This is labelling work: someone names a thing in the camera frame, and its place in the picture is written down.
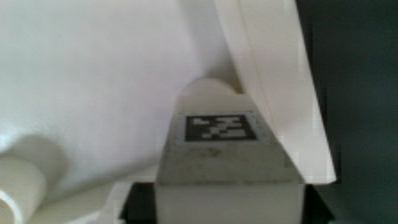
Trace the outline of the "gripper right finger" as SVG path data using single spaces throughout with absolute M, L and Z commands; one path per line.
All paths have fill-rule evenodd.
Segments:
M 306 186 L 302 224 L 331 224 L 334 215 L 313 185 Z

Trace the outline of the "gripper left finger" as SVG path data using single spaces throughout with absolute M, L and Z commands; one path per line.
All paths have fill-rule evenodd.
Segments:
M 151 182 L 116 184 L 100 213 L 100 224 L 158 224 Z

